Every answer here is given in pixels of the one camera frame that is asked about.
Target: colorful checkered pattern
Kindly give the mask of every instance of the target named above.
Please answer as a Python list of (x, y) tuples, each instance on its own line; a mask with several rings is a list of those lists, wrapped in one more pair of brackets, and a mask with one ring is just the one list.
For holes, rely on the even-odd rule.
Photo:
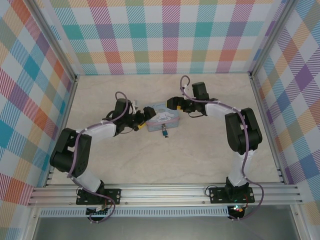
[[(41, 0), (38, 4), (58, 39)], [(50, 0), (86, 75), (247, 72), (277, 0)]]
[(256, 83), (286, 175), (320, 233), (320, 0), (300, 0)]
[(257, 60), (258, 60), (258, 58), (259, 58), (259, 56), (260, 56), (260, 53), (261, 53), (261, 51), (264, 49), (264, 47), (265, 47), (265, 45), (266, 45), (266, 43), (267, 43), (267, 40), (268, 40), (268, 38), (269, 38), (272, 30), (274, 29), (274, 27), (275, 27), (275, 25), (276, 25), (276, 22), (278, 21), (280, 15), (282, 14), (282, 11), (283, 11), (284, 8), (285, 8), (285, 5), (286, 5), (287, 1), (288, 1), (288, 0), (281, 0), (281, 3), (280, 3), (280, 5), (279, 5), (278, 9), (276, 10), (276, 13), (275, 13), (275, 15), (273, 16), (273, 19), (272, 19), (272, 21), (271, 21), (271, 23), (270, 23), (270, 25), (269, 25), (269, 27), (268, 27), (268, 30), (265, 32), (265, 35), (264, 35), (264, 37), (263, 37), (263, 39), (262, 39), (262, 42), (260, 43), (260, 46), (259, 46), (258, 50), (257, 50), (256, 53), (255, 53), (255, 56), (254, 56), (254, 58), (253, 58), (253, 61), (252, 61), (252, 63), (251, 63), (251, 66), (250, 66), (250, 68), (249, 68), (249, 72), (252, 72), (254, 66), (256, 65), (256, 62), (257, 62)]
[(71, 83), (23, 0), (0, 0), (0, 240), (18, 239), (26, 224)]

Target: beige marble floor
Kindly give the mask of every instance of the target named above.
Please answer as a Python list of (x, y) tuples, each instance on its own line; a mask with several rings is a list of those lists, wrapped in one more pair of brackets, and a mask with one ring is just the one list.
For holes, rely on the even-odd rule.
[[(278, 182), (274, 160), (256, 100), (245, 73), (190, 74), (191, 83), (205, 82), (210, 97), (237, 108), (250, 107), (260, 125), (263, 141), (248, 176), (257, 182)], [(67, 126), (80, 129), (99, 122), (114, 109), (115, 92), (124, 92), (139, 106), (180, 96), (181, 74), (81, 76)], [(232, 167), (224, 121), (190, 118), (179, 112), (178, 128), (120, 134), (91, 147), (88, 168), (105, 183), (223, 183)], [(68, 183), (55, 171), (52, 183)]]

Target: small box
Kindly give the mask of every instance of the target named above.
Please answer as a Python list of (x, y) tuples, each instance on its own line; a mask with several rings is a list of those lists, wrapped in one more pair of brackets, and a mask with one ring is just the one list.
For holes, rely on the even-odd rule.
[(164, 102), (148, 105), (155, 110), (156, 115), (146, 121), (146, 126), (149, 132), (159, 131), (162, 125), (165, 124), (167, 129), (176, 128), (179, 125), (178, 110), (172, 110), (166, 107)]

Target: aluminum rail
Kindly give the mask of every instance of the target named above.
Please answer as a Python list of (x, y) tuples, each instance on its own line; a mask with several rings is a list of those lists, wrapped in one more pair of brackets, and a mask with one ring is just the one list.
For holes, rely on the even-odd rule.
[(47, 23), (46, 18), (42, 14), (38, 4), (35, 0), (24, 0), (25, 5), (28, 7), (30, 13), (34, 17), (35, 21), (39, 25), (41, 32), (46, 37), (50, 47), (53, 49), (57, 58), (59, 59), (61, 65), (63, 66), (65, 72), (68, 74), (69, 78), (73, 82), (76, 81), (77, 74), (74, 72), (72, 66), (70, 65), (63, 49), (61, 48), (55, 34), (53, 33), (51, 27)]
[[(203, 207), (230, 206), (232, 203), (211, 204), (204, 193), (211, 184), (112, 184), (105, 188), (121, 189), (121, 200), (117, 207)], [(302, 197), (296, 185), (283, 183), (261, 183), (265, 195), (263, 205), (299, 205)], [(258, 186), (251, 185), (257, 205), (262, 192)], [(72, 184), (49, 184), (35, 188), (29, 201), (32, 208), (85, 207), (76, 205), (77, 186)]]
[(270, 36), (264, 45), (253, 69), (252, 69), (252, 75), (255, 77), (257, 76), (257, 73), (265, 63), (272, 47), (274, 46), (275, 42), (278, 40), (282, 30), (285, 28), (285, 25), (287, 24), (291, 13), (294, 11), (298, 4), (298, 0), (288, 0), (282, 10), (282, 13), (279, 17), (279, 19), (276, 21), (275, 26), (271, 30)]

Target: purple cable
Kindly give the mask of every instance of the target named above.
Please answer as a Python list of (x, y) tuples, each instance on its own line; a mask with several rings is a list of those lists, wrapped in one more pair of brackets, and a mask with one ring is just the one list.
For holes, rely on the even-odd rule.
[(129, 106), (128, 98), (127, 98), (127, 96), (126, 96), (123, 92), (117, 91), (117, 92), (115, 93), (115, 99), (116, 99), (116, 100), (118, 100), (117, 94), (122, 94), (122, 95), (124, 96), (124, 98), (125, 98), (125, 108), (124, 108), (124, 111), (123, 111), (118, 117), (116, 117), (115, 119), (112, 119), (112, 120), (110, 120), (110, 121), (104, 121), (104, 122), (99, 122), (99, 123), (93, 124), (93, 125), (91, 125), (91, 126), (88, 126), (88, 127), (85, 128), (85, 129), (83, 129), (82, 131), (80, 131), (80, 132), (78, 133), (78, 135), (76, 136), (76, 139), (75, 139), (75, 144), (74, 144), (73, 162), (72, 162), (70, 171), (69, 171), (68, 175), (66, 176), (67, 178), (71, 178), (71, 180), (72, 180), (76, 185), (78, 185), (79, 187), (81, 187), (81, 188), (82, 188), (83, 190), (85, 190), (86, 192), (88, 192), (88, 193), (90, 193), (90, 194), (93, 194), (93, 195), (96, 195), (96, 196), (101, 197), (101, 198), (105, 198), (105, 199), (107, 199), (107, 200), (109, 200), (109, 201), (112, 202), (112, 204), (113, 204), (112, 212), (111, 212), (109, 215), (105, 216), (102, 220), (100, 220), (100, 221), (93, 221), (93, 220), (91, 219), (91, 215), (92, 215), (92, 214), (90, 214), (90, 216), (89, 216), (90, 221), (91, 221), (92, 223), (97, 223), (97, 224), (104, 222), (105, 220), (107, 220), (108, 218), (110, 218), (112, 214), (114, 214), (115, 209), (116, 209), (116, 203), (115, 203), (115, 201), (114, 201), (112, 198), (108, 197), (108, 196), (104, 196), (104, 195), (102, 195), (102, 194), (99, 194), (99, 193), (96, 193), (96, 192), (92, 192), (92, 191), (90, 191), (89, 189), (84, 188), (78, 181), (75, 180), (74, 177), (72, 177), (71, 174), (72, 174), (72, 172), (74, 171), (75, 166), (76, 166), (76, 163), (77, 163), (78, 145), (79, 145), (79, 138), (80, 138), (80, 136), (81, 136), (86, 130), (93, 129), (93, 128), (98, 127), (98, 126), (100, 126), (100, 125), (106, 125), (106, 124), (112, 123), (112, 122), (117, 121), (118, 119), (122, 118), (123, 115), (125, 115), (125, 113), (126, 113), (126, 111), (127, 111), (127, 109), (128, 109), (128, 106)]
[(264, 191), (264, 188), (261, 186), (261, 184), (257, 183), (257, 182), (254, 182), (254, 181), (251, 181), (245, 174), (245, 165), (246, 165), (246, 162), (247, 162), (247, 158), (248, 158), (248, 154), (249, 154), (249, 136), (248, 136), (248, 130), (246, 128), (246, 122), (245, 122), (245, 119), (244, 117), (242, 116), (242, 114), (237, 110), (235, 109), (234, 107), (231, 107), (229, 105), (226, 105), (224, 103), (221, 103), (221, 102), (218, 102), (218, 101), (205, 101), (205, 100), (197, 100), (197, 99), (194, 99), (194, 98), (191, 98), (190, 96), (188, 96), (186, 93), (185, 93), (185, 90), (183, 88), (183, 85), (182, 85), (182, 80), (184, 79), (184, 77), (186, 77), (188, 79), (188, 84), (187, 86), (190, 84), (190, 78), (187, 76), (187, 75), (183, 75), (180, 79), (180, 90), (182, 92), (182, 94), (189, 100), (191, 101), (194, 101), (196, 103), (208, 103), (208, 104), (217, 104), (217, 105), (221, 105), (223, 106), (224, 108), (227, 108), (227, 109), (230, 109), (234, 112), (236, 112), (240, 119), (241, 119), (241, 123), (243, 125), (243, 130), (244, 130), (244, 136), (245, 136), (245, 155), (244, 155), (244, 159), (243, 159), (243, 163), (242, 163), (242, 167), (241, 167), (241, 173), (243, 175), (243, 177), (250, 183), (250, 184), (254, 184), (254, 185), (257, 185), (261, 188), (261, 200), (260, 202), (258, 203), (258, 205), (256, 206), (256, 208), (250, 212), (248, 215), (244, 216), (243, 218), (241, 218), (241, 220), (244, 220), (244, 219), (247, 219), (249, 218), (250, 216), (252, 216), (261, 206), (263, 200), (264, 200), (264, 197), (265, 197), (265, 191)]

